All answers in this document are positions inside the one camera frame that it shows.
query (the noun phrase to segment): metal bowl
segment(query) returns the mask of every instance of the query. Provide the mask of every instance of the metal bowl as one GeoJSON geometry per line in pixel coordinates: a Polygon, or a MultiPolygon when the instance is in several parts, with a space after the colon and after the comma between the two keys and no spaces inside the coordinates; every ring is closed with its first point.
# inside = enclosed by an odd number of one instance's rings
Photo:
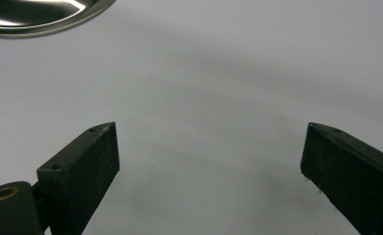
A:
{"type": "Polygon", "coordinates": [[[0,0],[0,37],[25,38],[82,24],[115,0],[0,0]]]}

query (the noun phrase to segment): white surface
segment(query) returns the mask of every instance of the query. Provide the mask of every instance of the white surface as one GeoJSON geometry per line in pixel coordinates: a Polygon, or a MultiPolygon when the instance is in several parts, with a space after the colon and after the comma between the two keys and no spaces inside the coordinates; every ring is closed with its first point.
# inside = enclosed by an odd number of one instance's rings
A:
{"type": "Polygon", "coordinates": [[[0,184],[114,120],[84,234],[358,234],[299,170],[309,121],[383,151],[383,1],[117,1],[0,39],[0,184]]]}

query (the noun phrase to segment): screw hole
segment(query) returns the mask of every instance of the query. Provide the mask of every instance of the screw hole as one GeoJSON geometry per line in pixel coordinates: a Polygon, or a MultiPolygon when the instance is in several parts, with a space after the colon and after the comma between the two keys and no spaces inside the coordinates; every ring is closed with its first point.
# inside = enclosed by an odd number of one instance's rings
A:
{"type": "Polygon", "coordinates": [[[0,189],[0,201],[14,197],[19,191],[20,189],[18,187],[6,187],[0,189]]]}
{"type": "Polygon", "coordinates": [[[60,165],[60,164],[53,164],[53,165],[51,165],[51,169],[54,169],[54,170],[59,170],[59,169],[61,169],[63,166],[62,165],[60,165]]]}

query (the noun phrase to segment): black plastic part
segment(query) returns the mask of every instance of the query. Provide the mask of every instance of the black plastic part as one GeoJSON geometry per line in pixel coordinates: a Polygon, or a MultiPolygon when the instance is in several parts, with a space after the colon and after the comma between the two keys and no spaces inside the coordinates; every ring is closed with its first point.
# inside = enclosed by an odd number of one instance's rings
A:
{"type": "Polygon", "coordinates": [[[53,234],[79,235],[120,169],[114,122],[94,126],[37,171],[53,234]]]}
{"type": "Polygon", "coordinates": [[[360,234],[383,235],[383,153],[339,129],[310,123],[301,170],[360,234]]]}
{"type": "Polygon", "coordinates": [[[31,186],[27,182],[0,186],[0,234],[43,234],[31,186]]]}

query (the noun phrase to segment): white table surface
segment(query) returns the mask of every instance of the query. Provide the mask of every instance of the white table surface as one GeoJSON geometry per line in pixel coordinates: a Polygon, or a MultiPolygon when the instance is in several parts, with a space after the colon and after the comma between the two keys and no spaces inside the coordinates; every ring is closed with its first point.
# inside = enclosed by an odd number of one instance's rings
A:
{"type": "Polygon", "coordinates": [[[112,120],[84,234],[358,234],[299,164],[310,121],[383,151],[383,1],[118,0],[0,39],[0,184],[112,120]]]}

